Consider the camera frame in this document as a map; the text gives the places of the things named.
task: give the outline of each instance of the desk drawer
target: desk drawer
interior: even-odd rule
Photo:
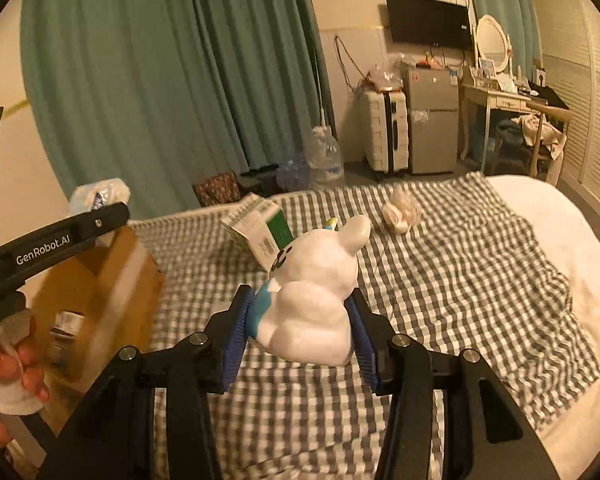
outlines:
[[[513,110],[515,112],[519,112],[522,109],[522,103],[520,102],[520,100],[513,99],[511,97],[497,97],[496,104],[498,108],[505,108],[507,110]]]
[[[533,114],[533,115],[539,115],[540,112],[538,110],[532,110],[531,108],[527,108],[526,107],[526,102],[522,102],[520,103],[521,107],[520,107],[520,111],[525,113],[525,114]]]

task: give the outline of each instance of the large water jug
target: large water jug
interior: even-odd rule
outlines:
[[[304,156],[309,165],[311,187],[329,189],[345,185],[340,145],[330,126],[316,126],[304,138]]]

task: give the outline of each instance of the oval mirror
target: oval mirror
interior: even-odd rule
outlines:
[[[491,59],[496,72],[502,72],[507,67],[507,37],[498,21],[485,14],[478,21],[475,32],[476,43],[480,56]]]

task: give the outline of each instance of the television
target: television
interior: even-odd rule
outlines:
[[[394,43],[471,50],[469,12],[440,0],[386,0]]]

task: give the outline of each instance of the picture frame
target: picture frame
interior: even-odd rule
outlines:
[[[494,64],[493,59],[481,57],[480,68],[485,74],[489,75],[490,77],[496,77],[496,65]]]

